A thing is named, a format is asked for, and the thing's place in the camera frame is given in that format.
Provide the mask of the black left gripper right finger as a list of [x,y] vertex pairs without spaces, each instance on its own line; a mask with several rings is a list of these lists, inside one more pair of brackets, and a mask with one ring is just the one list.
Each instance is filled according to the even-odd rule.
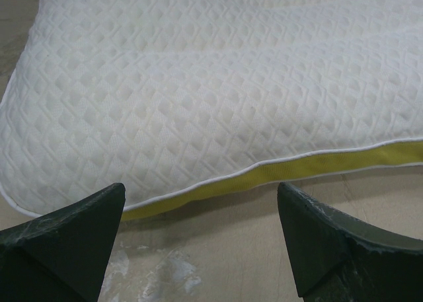
[[422,300],[422,240],[366,223],[287,182],[277,200],[304,301]]

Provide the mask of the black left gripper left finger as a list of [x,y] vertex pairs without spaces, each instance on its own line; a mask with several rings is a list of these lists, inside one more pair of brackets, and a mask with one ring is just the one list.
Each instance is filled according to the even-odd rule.
[[1,231],[2,301],[97,301],[122,217],[112,184],[70,206]]

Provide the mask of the white and yellow pillow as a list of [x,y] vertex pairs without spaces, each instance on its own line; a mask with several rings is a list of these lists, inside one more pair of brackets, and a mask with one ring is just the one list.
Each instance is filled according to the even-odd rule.
[[1,193],[125,218],[422,163],[422,0],[39,0],[1,101]]

